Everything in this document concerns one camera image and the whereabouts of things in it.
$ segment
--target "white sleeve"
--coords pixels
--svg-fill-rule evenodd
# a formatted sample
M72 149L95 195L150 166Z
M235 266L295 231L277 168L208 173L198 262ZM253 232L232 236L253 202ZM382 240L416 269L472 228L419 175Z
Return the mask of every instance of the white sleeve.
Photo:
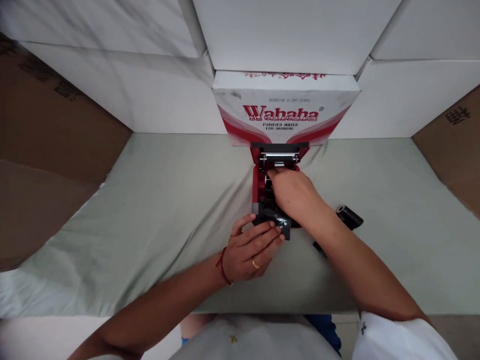
M422 319L390 321L362 312L352 360L456 360L450 346Z

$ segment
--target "person's left hand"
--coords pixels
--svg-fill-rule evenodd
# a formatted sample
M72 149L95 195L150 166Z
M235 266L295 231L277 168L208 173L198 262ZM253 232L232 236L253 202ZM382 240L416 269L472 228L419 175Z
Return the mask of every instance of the person's left hand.
M261 277L285 241L273 221L243 232L243 227L254 219L255 214L248 214L233 224L222 262L225 276L232 283Z

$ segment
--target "person's right hand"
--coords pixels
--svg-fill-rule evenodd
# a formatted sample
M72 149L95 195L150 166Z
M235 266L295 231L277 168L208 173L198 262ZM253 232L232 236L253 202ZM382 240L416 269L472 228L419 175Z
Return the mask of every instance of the person's right hand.
M277 167L267 171L273 185L275 201L302 227L332 209L320 197L310 178L301 171Z

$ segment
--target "wahaha logo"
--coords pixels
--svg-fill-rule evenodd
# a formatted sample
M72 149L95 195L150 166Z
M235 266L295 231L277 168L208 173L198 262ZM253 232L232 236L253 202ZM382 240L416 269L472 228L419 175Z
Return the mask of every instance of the wahaha logo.
M298 111L281 111L279 107L275 111L265 110L266 106L243 105L248 117L252 121L317 121L319 113L316 111L304 111L301 107Z

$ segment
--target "red wave graphic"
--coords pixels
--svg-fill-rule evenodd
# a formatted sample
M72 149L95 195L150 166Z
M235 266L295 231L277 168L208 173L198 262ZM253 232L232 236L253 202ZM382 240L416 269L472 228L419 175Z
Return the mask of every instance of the red wave graphic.
M264 132L258 130L245 122L241 122L237 118L226 112L221 106L220 116L225 124L226 132L232 136L232 142L237 141L239 145L250 146L251 142L271 144L272 141Z
M345 110L339 112L337 115L329 118L327 121L323 121L312 127L306 128L305 130L297 132L294 136L288 139L286 143L296 144L309 142L311 145L321 143L321 141L319 140L328 139L330 134L335 130L340 120L342 120L349 108L350 106L347 107Z

